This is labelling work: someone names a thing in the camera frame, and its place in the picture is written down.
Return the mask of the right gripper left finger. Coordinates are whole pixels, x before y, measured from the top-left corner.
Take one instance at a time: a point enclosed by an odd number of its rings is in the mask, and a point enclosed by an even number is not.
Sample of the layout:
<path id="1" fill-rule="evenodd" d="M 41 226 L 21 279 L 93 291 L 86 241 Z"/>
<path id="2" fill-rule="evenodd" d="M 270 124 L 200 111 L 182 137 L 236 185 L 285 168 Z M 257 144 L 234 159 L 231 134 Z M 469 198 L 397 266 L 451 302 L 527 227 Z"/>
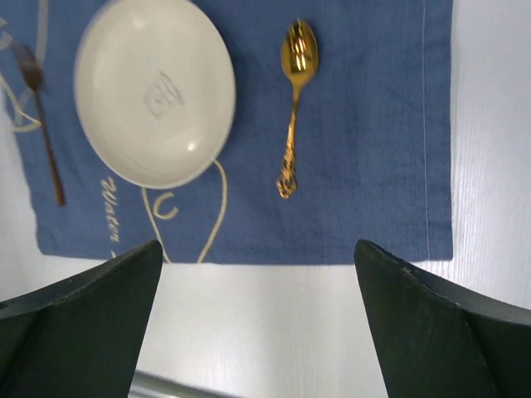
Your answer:
<path id="1" fill-rule="evenodd" d="M 151 240 L 1 303 L 3 397 L 126 397 L 163 265 Z"/>

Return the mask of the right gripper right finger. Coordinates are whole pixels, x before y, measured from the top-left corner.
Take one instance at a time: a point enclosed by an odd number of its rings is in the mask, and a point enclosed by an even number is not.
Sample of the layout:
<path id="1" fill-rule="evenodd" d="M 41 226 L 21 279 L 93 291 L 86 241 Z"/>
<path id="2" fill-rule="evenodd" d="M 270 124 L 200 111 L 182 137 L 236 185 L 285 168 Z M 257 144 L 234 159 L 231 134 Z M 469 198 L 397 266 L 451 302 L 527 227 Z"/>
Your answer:
<path id="1" fill-rule="evenodd" d="M 528 397 L 530 312 L 359 240 L 354 263 L 390 397 Z"/>

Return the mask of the blue fish placemat cloth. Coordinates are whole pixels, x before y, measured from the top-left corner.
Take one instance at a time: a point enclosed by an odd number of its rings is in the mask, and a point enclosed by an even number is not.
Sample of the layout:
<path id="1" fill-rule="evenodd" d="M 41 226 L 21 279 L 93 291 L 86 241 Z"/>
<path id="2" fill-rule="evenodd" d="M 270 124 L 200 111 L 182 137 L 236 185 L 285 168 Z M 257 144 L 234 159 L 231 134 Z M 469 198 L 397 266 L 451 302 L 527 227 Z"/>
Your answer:
<path id="1" fill-rule="evenodd" d="M 50 189 L 37 133 L 17 144 L 45 255 L 103 259 L 157 238 L 175 262 L 337 265 L 357 240 L 405 260 L 450 260 L 450 1 L 201 1 L 236 72 L 236 118 L 216 165 L 170 197 L 116 177 L 74 111 L 72 72 L 97 1 L 4 1 L 2 37 L 47 21 L 43 96 L 66 204 Z M 305 17 L 319 71 L 304 90 L 298 188 L 274 185 L 290 88 L 281 31 Z"/>

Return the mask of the cream ceramic plate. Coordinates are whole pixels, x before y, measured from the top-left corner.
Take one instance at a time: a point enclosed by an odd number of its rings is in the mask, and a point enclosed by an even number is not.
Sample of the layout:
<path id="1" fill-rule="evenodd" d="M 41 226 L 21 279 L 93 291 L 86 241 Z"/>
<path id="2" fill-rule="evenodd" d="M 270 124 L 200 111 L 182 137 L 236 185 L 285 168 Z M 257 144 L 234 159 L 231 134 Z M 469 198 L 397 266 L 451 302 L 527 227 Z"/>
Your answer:
<path id="1" fill-rule="evenodd" d="M 189 1 L 109 1 L 92 17 L 74 68 L 80 124 L 124 180 L 180 187 L 217 158 L 236 108 L 225 42 Z"/>

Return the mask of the brown fork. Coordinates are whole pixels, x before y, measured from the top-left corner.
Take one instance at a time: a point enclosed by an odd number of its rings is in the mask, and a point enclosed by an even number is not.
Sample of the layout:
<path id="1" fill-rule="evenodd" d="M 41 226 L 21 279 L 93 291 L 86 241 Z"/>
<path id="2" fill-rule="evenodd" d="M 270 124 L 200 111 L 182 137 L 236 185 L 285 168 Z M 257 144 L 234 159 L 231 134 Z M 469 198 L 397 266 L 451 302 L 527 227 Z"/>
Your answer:
<path id="1" fill-rule="evenodd" d="M 55 199 L 58 206 L 64 206 L 66 204 L 65 193 L 62 186 L 60 173 L 56 165 L 56 159 L 51 148 L 51 140 L 47 131 L 46 117 L 40 97 L 40 90 L 44 84 L 43 70 L 30 46 L 22 43 L 15 43 L 10 45 L 10 50 L 26 86 L 32 92 L 38 120 L 41 123 L 41 135 L 45 145 L 46 157 L 50 168 Z"/>

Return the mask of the gold metal spoon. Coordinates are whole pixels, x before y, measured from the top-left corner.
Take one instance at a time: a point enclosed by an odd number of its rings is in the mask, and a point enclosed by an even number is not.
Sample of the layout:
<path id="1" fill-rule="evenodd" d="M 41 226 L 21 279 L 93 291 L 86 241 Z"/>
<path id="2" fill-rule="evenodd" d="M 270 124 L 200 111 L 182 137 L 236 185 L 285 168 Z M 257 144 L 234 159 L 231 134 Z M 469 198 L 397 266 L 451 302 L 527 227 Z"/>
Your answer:
<path id="1" fill-rule="evenodd" d="M 287 130 L 285 154 L 276 187 L 289 199 L 297 189 L 295 176 L 295 127 L 302 89 L 314 78 L 319 67 L 319 50 L 309 23 L 297 19 L 285 35 L 280 50 L 282 70 L 293 89 L 292 109 Z"/>

